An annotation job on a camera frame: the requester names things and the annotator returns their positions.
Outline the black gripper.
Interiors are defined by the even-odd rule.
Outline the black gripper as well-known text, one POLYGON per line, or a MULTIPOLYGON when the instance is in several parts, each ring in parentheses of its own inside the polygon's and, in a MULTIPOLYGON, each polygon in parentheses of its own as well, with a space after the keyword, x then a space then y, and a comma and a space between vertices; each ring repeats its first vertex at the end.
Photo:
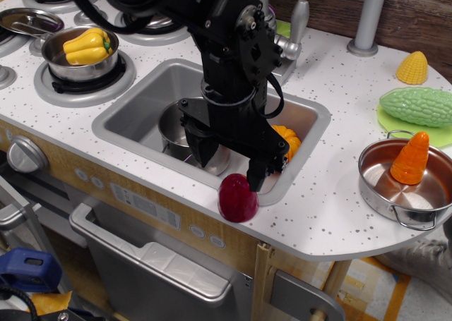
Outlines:
POLYGON ((243 87, 243 93, 224 95, 206 81, 201 90, 200 97, 177 102, 192 155, 205 167, 222 145, 249 158, 249 189, 259 192, 267 173, 281 172, 287 164, 288 143, 268 122, 284 109, 279 82, 269 74, 243 87))

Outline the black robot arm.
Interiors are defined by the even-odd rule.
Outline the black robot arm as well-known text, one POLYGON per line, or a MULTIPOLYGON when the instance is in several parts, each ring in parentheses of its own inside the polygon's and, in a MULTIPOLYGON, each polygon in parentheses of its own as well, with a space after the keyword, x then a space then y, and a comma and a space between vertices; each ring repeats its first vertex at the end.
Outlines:
POLYGON ((249 159, 251 191, 285 168, 288 144, 270 126, 282 111, 266 111, 267 87, 275 85, 280 47, 265 22, 260 0, 107 0, 140 30, 160 13, 183 25, 200 51, 201 96, 181 99, 178 108, 191 151, 207 164, 219 145, 249 159))

